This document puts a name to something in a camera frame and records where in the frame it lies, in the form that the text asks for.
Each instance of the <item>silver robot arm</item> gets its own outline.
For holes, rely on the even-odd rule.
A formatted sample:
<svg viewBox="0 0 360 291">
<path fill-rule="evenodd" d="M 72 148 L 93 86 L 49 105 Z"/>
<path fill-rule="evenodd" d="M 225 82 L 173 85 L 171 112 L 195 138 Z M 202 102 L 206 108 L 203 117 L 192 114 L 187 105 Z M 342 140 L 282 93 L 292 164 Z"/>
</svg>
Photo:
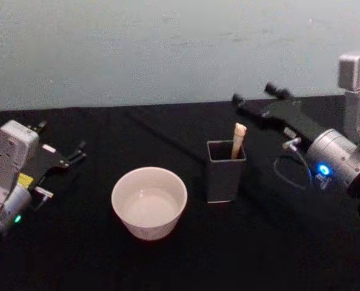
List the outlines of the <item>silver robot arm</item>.
<svg viewBox="0 0 360 291">
<path fill-rule="evenodd" d="M 338 86 L 345 91 L 344 131 L 360 150 L 360 52 L 339 58 Z"/>
<path fill-rule="evenodd" d="M 39 144 L 39 135 L 16 121 L 0 128 L 0 234 L 6 235 L 16 216 L 32 200 L 18 183 L 21 169 Z"/>
</svg>

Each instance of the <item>wire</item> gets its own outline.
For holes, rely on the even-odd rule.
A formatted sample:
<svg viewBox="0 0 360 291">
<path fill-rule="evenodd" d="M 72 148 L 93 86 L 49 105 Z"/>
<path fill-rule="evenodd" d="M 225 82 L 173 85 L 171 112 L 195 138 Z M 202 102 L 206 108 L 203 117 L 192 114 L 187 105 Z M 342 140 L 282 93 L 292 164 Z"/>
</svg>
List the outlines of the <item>wire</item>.
<svg viewBox="0 0 360 291">
<path fill-rule="evenodd" d="M 308 181 L 309 181 L 309 186 L 311 187 L 313 185 L 313 181 L 312 181 L 312 173 L 311 173 L 311 170 L 309 169 L 309 166 L 307 164 L 307 161 L 304 159 L 304 157 L 297 151 L 297 150 L 294 150 L 293 151 L 296 156 L 298 156 L 298 158 L 300 159 L 300 162 L 299 164 L 300 165 L 303 165 L 306 170 L 307 170 L 307 173 L 308 173 Z M 287 182 L 288 184 L 290 184 L 291 186 L 293 187 L 296 187 L 296 188 L 299 188 L 301 190 L 306 190 L 307 189 L 307 186 L 303 186 L 303 185 L 299 185 L 295 182 L 293 182 L 291 179 L 287 178 L 286 176 L 284 176 L 279 170 L 278 170 L 278 163 L 280 162 L 281 159 L 292 159 L 294 160 L 295 162 L 298 162 L 297 160 L 293 159 L 291 156 L 279 156 L 275 159 L 275 162 L 273 163 L 273 166 L 274 166 L 274 170 L 275 170 L 275 173 L 277 176 L 279 176 L 281 179 L 283 179 L 285 182 Z"/>
</svg>

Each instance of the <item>light blue wall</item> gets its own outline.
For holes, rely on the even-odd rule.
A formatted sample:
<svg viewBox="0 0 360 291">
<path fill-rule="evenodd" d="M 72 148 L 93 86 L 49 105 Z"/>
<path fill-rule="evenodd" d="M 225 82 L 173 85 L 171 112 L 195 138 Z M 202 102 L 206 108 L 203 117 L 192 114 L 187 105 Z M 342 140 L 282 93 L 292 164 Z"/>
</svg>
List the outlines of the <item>light blue wall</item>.
<svg viewBox="0 0 360 291">
<path fill-rule="evenodd" d="M 360 0 L 0 0 L 0 110 L 339 92 Z"/>
</svg>

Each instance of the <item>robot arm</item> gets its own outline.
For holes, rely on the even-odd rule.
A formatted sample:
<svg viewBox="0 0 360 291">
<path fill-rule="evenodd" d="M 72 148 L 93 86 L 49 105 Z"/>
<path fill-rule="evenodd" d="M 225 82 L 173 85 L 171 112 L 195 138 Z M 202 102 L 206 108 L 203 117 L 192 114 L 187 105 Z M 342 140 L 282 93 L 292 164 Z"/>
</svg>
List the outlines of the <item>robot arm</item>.
<svg viewBox="0 0 360 291">
<path fill-rule="evenodd" d="M 38 133 L 45 126 L 30 129 L 16 121 L 0 128 L 0 239 L 6 236 L 19 214 L 30 206 L 37 210 L 53 194 L 40 187 L 51 172 L 68 170 L 82 161 L 85 142 L 69 157 L 56 149 L 39 143 Z M 42 196 L 33 206 L 33 197 Z"/>
<path fill-rule="evenodd" d="M 357 133 L 355 136 L 360 138 L 360 54 L 344 55 L 340 64 L 339 85 L 349 89 L 347 102 L 354 104 L 347 103 L 344 127 L 350 135 Z M 332 179 L 350 196 L 360 197 L 360 143 L 357 146 L 335 129 L 315 123 L 301 112 L 299 101 L 287 89 L 268 84 L 265 91 L 278 100 L 254 108 L 236 95 L 233 101 L 238 112 L 252 116 L 263 128 L 275 129 L 292 140 L 299 138 L 296 140 L 301 142 L 296 146 L 306 153 L 308 164 L 323 188 Z"/>
</svg>

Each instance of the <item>black tablecloth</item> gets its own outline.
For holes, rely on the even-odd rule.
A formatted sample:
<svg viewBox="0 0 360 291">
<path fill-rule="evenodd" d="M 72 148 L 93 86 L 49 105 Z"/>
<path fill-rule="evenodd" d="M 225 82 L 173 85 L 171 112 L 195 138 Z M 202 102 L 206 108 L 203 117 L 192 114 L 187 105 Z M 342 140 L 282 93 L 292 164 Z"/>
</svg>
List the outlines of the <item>black tablecloth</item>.
<svg viewBox="0 0 360 291">
<path fill-rule="evenodd" d="M 303 99 L 309 116 L 338 130 L 343 102 Z M 84 139 L 88 158 L 46 180 L 55 197 L 25 212 L 0 244 L 0 290 L 360 289 L 359 201 L 277 178 L 284 137 L 229 102 L 0 112 L 0 126 L 10 119 L 45 119 L 42 142 L 68 154 Z M 206 142 L 232 138 L 235 122 L 248 127 L 241 191 L 235 202 L 207 204 Z M 156 242 L 129 234 L 110 202 L 115 182 L 144 166 L 175 172 L 188 190 L 178 225 Z"/>
</svg>

